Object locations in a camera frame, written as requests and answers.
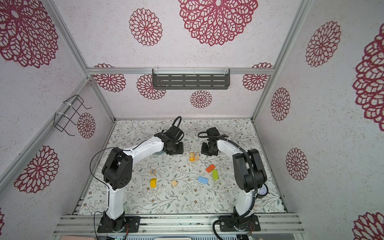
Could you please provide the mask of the small letter cube centre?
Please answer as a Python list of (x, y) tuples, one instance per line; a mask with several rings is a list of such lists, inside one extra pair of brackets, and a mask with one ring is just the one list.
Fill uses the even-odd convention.
[(174, 188), (178, 185), (178, 182), (176, 180), (171, 182), (171, 186)]

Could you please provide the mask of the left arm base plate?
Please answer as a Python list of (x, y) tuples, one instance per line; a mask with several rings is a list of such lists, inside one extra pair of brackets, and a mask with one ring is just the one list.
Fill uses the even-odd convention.
[(112, 220), (107, 215), (103, 215), (97, 233), (137, 233), (140, 221), (141, 217), (119, 217)]

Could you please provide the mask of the red wood block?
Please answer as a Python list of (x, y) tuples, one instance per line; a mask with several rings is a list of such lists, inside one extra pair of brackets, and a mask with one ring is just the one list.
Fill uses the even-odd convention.
[(206, 172), (211, 173), (215, 168), (216, 168), (216, 166), (214, 164), (211, 164), (210, 166), (208, 166), (206, 168)]

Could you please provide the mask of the aluminium rail front frame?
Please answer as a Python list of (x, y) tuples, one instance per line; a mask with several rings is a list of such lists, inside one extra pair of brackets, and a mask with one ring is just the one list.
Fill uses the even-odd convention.
[[(205, 235), (213, 234), (213, 222), (220, 216), (228, 214), (180, 214), (180, 215), (126, 215), (127, 217), (141, 217), (139, 231), (129, 233), (134, 235)], [(261, 225), (259, 232), (263, 234), (303, 234), (304, 227), (297, 214), (256, 214)], [(98, 226), (101, 215), (63, 215), (59, 220), (53, 236), (106, 236), (109, 234), (96, 234), (95, 226)], [(221, 232), (220, 226), (216, 226), (219, 234), (242, 234), (247, 232)]]

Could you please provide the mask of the orange yellow cylinder block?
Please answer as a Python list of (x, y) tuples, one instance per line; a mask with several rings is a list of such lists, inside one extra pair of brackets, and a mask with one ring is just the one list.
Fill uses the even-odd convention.
[(190, 159), (190, 162), (194, 162), (195, 161), (195, 153), (194, 152), (191, 152), (189, 154), (189, 159)]

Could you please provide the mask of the yellow wood block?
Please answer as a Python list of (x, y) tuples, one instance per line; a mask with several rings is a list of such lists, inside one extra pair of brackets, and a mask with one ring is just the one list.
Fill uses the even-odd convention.
[(156, 178), (152, 178), (150, 180), (150, 187), (151, 188), (156, 188), (156, 186), (157, 186), (157, 179)]

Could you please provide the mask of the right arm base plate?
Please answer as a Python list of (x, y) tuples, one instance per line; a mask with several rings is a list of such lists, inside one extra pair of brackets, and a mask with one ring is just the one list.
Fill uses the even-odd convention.
[(219, 217), (221, 232), (259, 232), (261, 230), (259, 219), (255, 214), (239, 220), (226, 221), (231, 218), (231, 216)]

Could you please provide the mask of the grey metal wall shelf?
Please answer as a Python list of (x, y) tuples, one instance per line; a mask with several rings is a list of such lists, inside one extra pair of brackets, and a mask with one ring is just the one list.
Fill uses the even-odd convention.
[(156, 90), (227, 90), (230, 86), (229, 69), (217, 71), (152, 70), (152, 84)]

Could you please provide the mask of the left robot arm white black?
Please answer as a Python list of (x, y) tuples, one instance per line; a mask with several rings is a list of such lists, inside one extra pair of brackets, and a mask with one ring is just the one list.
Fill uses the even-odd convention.
[(171, 127), (163, 130), (148, 140), (127, 150), (117, 147), (109, 148), (110, 154), (102, 168), (103, 180), (107, 187), (107, 209), (102, 212), (96, 234), (137, 233), (140, 217), (127, 217), (124, 210), (124, 188), (132, 179), (133, 166), (142, 159), (159, 152), (167, 155), (184, 153), (182, 139), (184, 132), (179, 128), (182, 117), (178, 116)]

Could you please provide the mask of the blue wood block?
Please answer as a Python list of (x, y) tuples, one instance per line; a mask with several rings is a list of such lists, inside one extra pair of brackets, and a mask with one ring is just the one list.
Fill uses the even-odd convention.
[(207, 178), (199, 176), (198, 182), (207, 185), (209, 183), (209, 180)]

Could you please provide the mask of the green wood block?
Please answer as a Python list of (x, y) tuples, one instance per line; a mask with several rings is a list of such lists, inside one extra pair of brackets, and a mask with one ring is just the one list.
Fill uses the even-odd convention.
[(212, 177), (214, 181), (217, 181), (219, 179), (219, 173), (217, 170), (212, 170)]

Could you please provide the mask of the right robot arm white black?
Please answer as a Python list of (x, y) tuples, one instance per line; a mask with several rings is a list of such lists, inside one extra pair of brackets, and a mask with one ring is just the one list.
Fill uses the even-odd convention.
[(259, 219), (253, 209), (256, 199), (263, 198), (268, 194), (269, 189), (266, 186), (268, 177), (259, 151), (245, 150), (230, 140), (227, 135), (219, 134), (217, 128), (209, 128), (199, 132), (197, 136), (208, 140), (202, 143), (203, 155), (216, 156), (224, 153), (233, 160), (235, 181), (241, 190), (233, 213), (229, 216), (221, 216), (213, 222), (213, 233), (218, 239), (221, 238), (216, 229), (217, 225), (220, 226), (221, 232), (260, 231)]

